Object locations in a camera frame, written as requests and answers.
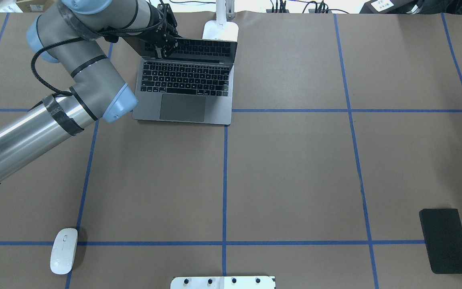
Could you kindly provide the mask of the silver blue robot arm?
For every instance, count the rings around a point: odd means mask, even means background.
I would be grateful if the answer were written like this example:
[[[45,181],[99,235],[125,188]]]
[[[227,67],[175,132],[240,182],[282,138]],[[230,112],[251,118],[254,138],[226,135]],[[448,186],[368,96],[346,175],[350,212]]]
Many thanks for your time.
[[[57,0],[27,30],[30,69],[49,93],[0,130],[0,183],[98,120],[112,123],[138,100],[98,40],[144,44],[165,58],[179,37],[172,7],[148,0]]]

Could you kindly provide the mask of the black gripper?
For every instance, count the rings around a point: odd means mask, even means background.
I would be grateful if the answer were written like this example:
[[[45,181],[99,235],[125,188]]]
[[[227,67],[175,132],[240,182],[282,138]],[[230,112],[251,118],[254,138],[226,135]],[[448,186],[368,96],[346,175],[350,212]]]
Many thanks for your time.
[[[146,31],[139,33],[136,37],[156,47],[157,59],[168,59],[173,57],[172,55],[181,53],[181,39],[165,35],[161,31],[161,25],[147,28]]]

